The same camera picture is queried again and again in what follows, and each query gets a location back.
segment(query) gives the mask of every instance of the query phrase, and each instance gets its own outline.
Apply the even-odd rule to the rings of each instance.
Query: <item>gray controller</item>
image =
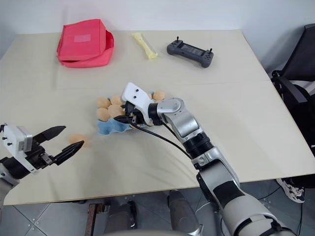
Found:
[[[192,45],[184,43],[182,40],[177,39],[167,45],[167,52],[170,55],[178,54],[191,60],[195,60],[201,63],[201,66],[207,68],[212,61],[213,52],[210,50],[202,50]]]

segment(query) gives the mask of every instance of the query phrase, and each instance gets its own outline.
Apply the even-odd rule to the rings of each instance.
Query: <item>red bag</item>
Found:
[[[72,68],[107,65],[114,50],[114,37],[100,19],[63,26],[57,58]]]

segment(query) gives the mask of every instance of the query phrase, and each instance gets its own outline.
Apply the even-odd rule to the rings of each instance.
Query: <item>table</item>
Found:
[[[43,143],[56,155],[72,133],[90,144],[60,166],[28,175],[5,204],[77,200],[195,187],[197,171],[170,144],[138,130],[97,135],[99,96],[121,94],[127,82],[162,90],[185,101],[225,155],[241,182],[315,173],[315,159],[241,31],[144,31],[158,52],[147,60],[130,31],[114,31],[115,49],[104,67],[74,69],[56,59],[59,33],[18,35],[0,60],[0,122],[34,135],[67,128]],[[166,46],[179,36],[213,48],[209,68],[177,56]],[[174,137],[165,127],[151,130]],[[3,146],[0,156],[7,154]]]

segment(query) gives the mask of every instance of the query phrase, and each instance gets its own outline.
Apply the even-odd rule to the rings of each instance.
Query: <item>sneaker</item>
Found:
[[[305,202],[304,188],[295,187],[289,178],[278,178],[276,181],[283,188],[286,196],[292,201],[296,203]]]

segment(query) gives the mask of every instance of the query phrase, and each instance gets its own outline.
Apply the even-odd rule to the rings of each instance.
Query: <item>black chair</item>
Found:
[[[291,81],[315,81],[315,24],[304,26],[302,36],[283,70],[272,72],[279,95],[315,156],[315,95]]]

